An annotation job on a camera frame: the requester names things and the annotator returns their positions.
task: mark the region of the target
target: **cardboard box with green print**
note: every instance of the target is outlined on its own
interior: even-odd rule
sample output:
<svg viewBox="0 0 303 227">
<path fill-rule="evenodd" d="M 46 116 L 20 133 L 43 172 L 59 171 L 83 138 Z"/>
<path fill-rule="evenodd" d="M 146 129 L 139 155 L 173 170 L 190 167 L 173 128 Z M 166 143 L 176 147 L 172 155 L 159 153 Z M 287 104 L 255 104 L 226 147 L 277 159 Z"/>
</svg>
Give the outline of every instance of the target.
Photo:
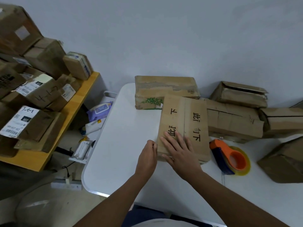
<svg viewBox="0 0 303 227">
<path fill-rule="evenodd" d="M 200 98 L 193 77 L 135 76 L 135 84 L 135 107 L 138 110 L 161 109 L 164 96 L 167 94 Z"/>
</svg>

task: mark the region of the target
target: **person's left arm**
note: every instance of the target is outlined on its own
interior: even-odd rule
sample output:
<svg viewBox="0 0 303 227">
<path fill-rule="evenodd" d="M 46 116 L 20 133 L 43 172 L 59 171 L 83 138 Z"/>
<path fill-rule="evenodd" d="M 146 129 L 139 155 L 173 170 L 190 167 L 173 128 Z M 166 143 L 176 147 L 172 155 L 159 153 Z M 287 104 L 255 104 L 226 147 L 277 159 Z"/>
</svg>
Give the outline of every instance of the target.
<svg viewBox="0 0 303 227">
<path fill-rule="evenodd" d="M 138 193 L 154 173 L 156 166 L 157 144 L 148 140 L 139 156 L 134 175 L 78 221 L 74 227 L 120 227 Z"/>
</svg>

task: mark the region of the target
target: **finger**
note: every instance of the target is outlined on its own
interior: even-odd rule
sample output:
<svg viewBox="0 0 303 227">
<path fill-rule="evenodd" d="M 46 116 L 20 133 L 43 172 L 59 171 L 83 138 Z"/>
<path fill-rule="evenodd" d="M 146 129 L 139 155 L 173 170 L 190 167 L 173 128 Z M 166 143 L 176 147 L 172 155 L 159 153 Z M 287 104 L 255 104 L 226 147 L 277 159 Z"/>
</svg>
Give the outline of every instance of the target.
<svg viewBox="0 0 303 227">
<path fill-rule="evenodd" d="M 157 144 L 154 143 L 154 145 L 152 146 L 152 149 L 153 149 L 153 151 L 154 151 L 154 155 L 155 155 L 155 156 L 157 156 L 157 148 L 158 148 Z"/>
<path fill-rule="evenodd" d="M 174 161 L 172 160 L 171 157 L 169 157 L 168 155 L 162 154 L 162 157 L 165 158 L 165 160 L 168 162 L 169 165 L 171 165 L 171 167 L 174 166 Z"/>
<path fill-rule="evenodd" d="M 167 148 L 168 152 L 174 156 L 176 154 L 174 147 L 163 136 L 161 136 L 160 139 L 163 142 L 164 146 Z"/>
<path fill-rule="evenodd" d="M 177 131 L 175 133 L 177 135 L 177 139 L 179 141 L 180 146 L 182 147 L 183 150 L 186 150 L 187 146 L 186 146 L 186 143 L 184 142 L 182 135 Z"/>
<path fill-rule="evenodd" d="M 194 148 L 193 148 L 193 146 L 192 146 L 192 144 L 191 144 L 191 141 L 190 141 L 190 139 L 189 139 L 189 137 L 184 137 L 185 138 L 185 142 L 186 142 L 186 145 L 187 145 L 187 147 L 188 147 L 188 150 L 190 151 L 190 152 L 195 152 L 194 151 Z"/>
<path fill-rule="evenodd" d="M 164 135 L 166 137 L 166 139 L 172 144 L 172 146 L 175 148 L 175 150 L 177 151 L 182 151 L 182 148 L 180 147 L 180 145 L 178 144 L 178 142 L 169 135 L 169 133 L 167 131 L 164 132 Z"/>
</svg>

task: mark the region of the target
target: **white power strip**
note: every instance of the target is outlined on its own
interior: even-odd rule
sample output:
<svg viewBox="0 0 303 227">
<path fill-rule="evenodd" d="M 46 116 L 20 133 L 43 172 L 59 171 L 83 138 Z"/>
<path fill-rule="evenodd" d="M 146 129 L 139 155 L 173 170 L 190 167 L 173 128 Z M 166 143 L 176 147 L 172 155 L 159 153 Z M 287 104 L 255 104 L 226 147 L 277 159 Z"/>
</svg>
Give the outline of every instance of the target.
<svg viewBox="0 0 303 227">
<path fill-rule="evenodd" d="M 54 189 L 70 189 L 75 191 L 82 190 L 82 183 L 81 181 L 70 181 L 70 183 L 66 183 L 65 179 L 55 179 L 51 183 L 51 187 Z"/>
</svg>

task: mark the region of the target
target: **wall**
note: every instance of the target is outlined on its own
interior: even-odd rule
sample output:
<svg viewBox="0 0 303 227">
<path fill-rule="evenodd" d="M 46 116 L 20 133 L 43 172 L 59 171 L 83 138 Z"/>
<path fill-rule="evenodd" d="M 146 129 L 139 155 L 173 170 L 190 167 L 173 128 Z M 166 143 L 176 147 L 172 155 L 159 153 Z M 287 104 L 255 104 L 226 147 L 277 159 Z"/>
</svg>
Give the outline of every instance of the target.
<svg viewBox="0 0 303 227">
<path fill-rule="evenodd" d="M 266 88 L 270 106 L 303 99 L 303 0 L 0 1 L 87 54 L 108 90 L 135 75 L 175 75 L 193 76 L 203 96 L 226 80 Z"/>
</svg>

